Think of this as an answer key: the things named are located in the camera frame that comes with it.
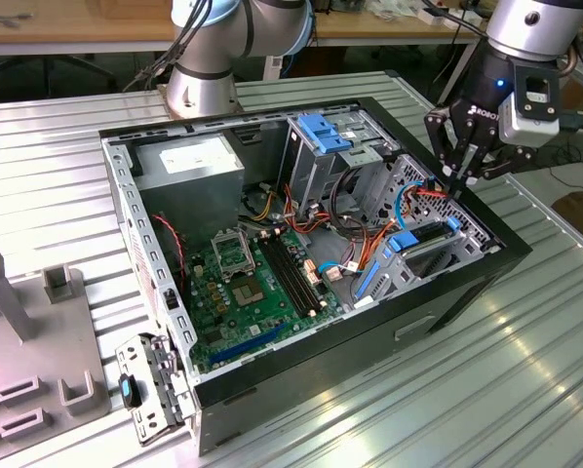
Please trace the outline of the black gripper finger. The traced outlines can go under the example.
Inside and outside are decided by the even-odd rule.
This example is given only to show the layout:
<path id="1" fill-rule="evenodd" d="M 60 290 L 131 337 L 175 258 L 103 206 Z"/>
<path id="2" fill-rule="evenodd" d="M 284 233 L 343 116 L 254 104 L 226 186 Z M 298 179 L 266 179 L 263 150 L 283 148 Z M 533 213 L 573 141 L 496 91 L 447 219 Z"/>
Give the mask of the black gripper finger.
<path id="1" fill-rule="evenodd" d="M 463 167 L 466 147 L 452 144 L 447 134 L 448 121 L 448 109 L 432 109 L 424 117 L 424 125 L 434 155 L 442 163 L 443 174 L 447 177 L 447 194 L 459 195 L 465 185 L 459 173 Z"/>
<path id="2" fill-rule="evenodd" d="M 492 180 L 535 161 L 535 149 L 528 146 L 505 146 L 496 156 L 485 163 L 488 152 L 478 148 L 463 166 L 463 174 L 456 179 L 456 194 L 480 179 Z"/>

